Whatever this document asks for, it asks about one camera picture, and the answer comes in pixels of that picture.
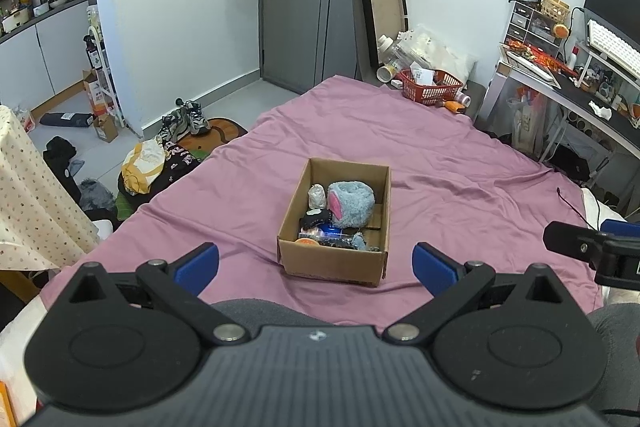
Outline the blue tissue pack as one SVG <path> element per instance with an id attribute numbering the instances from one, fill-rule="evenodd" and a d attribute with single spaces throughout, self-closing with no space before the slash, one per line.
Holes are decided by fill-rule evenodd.
<path id="1" fill-rule="evenodd" d="M 317 227 L 310 230 L 300 230 L 298 237 L 310 237 L 311 239 L 317 239 L 320 243 L 322 241 L 346 241 L 350 235 L 344 232 L 342 229 L 332 227 L 332 225 L 323 225 L 323 227 Z"/>

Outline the grey pink plush toy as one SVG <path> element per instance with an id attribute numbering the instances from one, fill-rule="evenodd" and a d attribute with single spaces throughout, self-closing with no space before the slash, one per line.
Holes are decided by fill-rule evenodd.
<path id="1" fill-rule="evenodd" d="M 326 207 L 333 213 L 332 223 L 340 229 L 362 229 L 375 205 L 372 188 L 361 181 L 331 183 L 326 191 Z"/>

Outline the paper cup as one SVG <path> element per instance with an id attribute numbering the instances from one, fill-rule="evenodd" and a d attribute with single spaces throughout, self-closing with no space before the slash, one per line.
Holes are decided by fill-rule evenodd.
<path id="1" fill-rule="evenodd" d="M 390 83 L 394 80 L 400 71 L 397 63 L 388 63 L 381 65 L 376 71 L 376 78 L 382 83 Z"/>

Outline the brown cardboard box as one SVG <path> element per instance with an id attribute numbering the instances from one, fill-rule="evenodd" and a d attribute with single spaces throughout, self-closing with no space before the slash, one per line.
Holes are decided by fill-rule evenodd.
<path id="1" fill-rule="evenodd" d="M 386 166 L 309 159 L 277 236 L 284 271 L 378 286 L 386 275 L 391 188 Z"/>

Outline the red plastic basket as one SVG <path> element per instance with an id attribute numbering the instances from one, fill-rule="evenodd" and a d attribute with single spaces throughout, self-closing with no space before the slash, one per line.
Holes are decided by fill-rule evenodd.
<path id="1" fill-rule="evenodd" d="M 417 84 L 413 80 L 410 69 L 398 72 L 396 79 L 402 83 L 401 94 L 405 98 L 425 106 L 454 101 L 458 92 L 463 88 L 461 81 L 441 69 L 434 70 L 433 81 L 429 86 Z"/>

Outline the white desk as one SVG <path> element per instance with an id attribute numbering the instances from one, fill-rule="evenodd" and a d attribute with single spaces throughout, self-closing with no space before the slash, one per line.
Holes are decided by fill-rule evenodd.
<path id="1" fill-rule="evenodd" d="M 513 113 L 508 105 L 518 87 L 525 86 L 538 91 L 548 98 L 546 127 L 544 127 L 544 145 L 538 158 L 544 162 L 553 156 L 563 140 L 568 128 L 568 116 L 575 114 L 597 132 L 600 132 L 610 144 L 608 157 L 596 166 L 585 179 L 585 184 L 595 186 L 601 183 L 614 191 L 637 191 L 639 188 L 639 169 L 630 168 L 622 161 L 628 154 L 639 156 L 639 130 L 632 127 L 623 116 L 614 114 L 604 119 L 593 112 L 596 99 L 592 95 L 574 87 L 563 76 L 556 75 L 552 83 L 529 72 L 518 64 L 514 56 L 500 51 L 494 75 L 486 90 L 480 109 L 474 117 L 474 126 L 482 131 L 496 132 L 500 129 L 512 133 Z"/>

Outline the black stitched fabric patch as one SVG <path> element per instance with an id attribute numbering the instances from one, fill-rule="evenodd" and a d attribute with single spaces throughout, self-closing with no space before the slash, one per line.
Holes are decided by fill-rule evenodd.
<path id="1" fill-rule="evenodd" d="M 326 208 L 307 210 L 303 217 L 299 219 L 299 228 L 302 230 L 310 230 L 320 227 L 326 223 L 331 223 L 333 213 Z"/>

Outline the purple bed sheet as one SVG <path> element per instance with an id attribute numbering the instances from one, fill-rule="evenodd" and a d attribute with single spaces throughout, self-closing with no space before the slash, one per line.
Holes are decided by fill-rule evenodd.
<path id="1" fill-rule="evenodd" d="M 110 272 L 216 245 L 202 299 L 264 299 L 340 325 L 384 329 L 447 273 L 414 269 L 417 243 L 504 273 L 540 262 L 592 311 L 585 263 L 544 247 L 578 225 L 582 190 L 468 117 L 343 77 L 265 113 L 241 138 L 141 206 L 90 259 Z"/>

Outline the wooden framed board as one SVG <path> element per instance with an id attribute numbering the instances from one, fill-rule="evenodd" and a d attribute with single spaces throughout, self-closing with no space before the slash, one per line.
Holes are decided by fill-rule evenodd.
<path id="1" fill-rule="evenodd" d="M 382 61 L 381 38 L 392 41 L 409 29 L 406 0 L 361 0 L 366 28 L 369 63 L 378 67 Z"/>

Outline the white plastic bag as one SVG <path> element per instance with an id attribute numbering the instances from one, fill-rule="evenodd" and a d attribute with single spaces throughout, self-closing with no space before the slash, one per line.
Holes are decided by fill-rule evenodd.
<path id="1" fill-rule="evenodd" d="M 508 100 L 513 113 L 511 145 L 529 157 L 538 158 L 542 153 L 547 102 L 543 94 L 525 86 L 518 87 Z"/>

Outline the grey drawer organizer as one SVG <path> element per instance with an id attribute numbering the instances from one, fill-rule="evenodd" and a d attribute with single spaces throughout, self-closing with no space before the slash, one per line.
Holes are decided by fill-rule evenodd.
<path id="1" fill-rule="evenodd" d="M 517 41 L 557 56 L 568 36 L 568 27 L 560 20 L 518 0 L 510 0 L 510 7 L 503 43 Z"/>

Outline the clear plastic bottle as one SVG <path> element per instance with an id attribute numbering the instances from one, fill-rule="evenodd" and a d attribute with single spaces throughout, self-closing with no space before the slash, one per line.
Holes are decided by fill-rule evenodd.
<path id="1" fill-rule="evenodd" d="M 406 41 L 407 34 L 405 32 L 400 32 L 395 39 L 380 35 L 376 42 L 380 64 L 395 64 L 400 69 L 408 68 L 414 62 L 414 57 L 406 45 Z"/>

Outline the orange utility knife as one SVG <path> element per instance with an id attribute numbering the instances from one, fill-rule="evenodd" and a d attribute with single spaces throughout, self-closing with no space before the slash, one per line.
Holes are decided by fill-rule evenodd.
<path id="1" fill-rule="evenodd" d="M 463 114 L 466 111 L 466 107 L 456 101 L 446 101 L 444 103 L 444 107 L 454 114 Z"/>

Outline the white crumpled soft packet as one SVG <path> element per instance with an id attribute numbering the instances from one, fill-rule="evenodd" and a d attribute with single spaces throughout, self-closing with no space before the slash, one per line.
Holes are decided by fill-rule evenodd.
<path id="1" fill-rule="evenodd" d="M 309 210 L 326 209 L 326 189 L 319 183 L 312 184 L 307 192 Z"/>

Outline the grey door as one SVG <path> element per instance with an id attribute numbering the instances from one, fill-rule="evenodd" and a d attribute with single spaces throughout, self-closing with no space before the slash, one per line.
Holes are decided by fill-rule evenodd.
<path id="1" fill-rule="evenodd" d="M 259 0 L 262 79 L 304 93 L 326 78 L 362 78 L 358 0 Z"/>

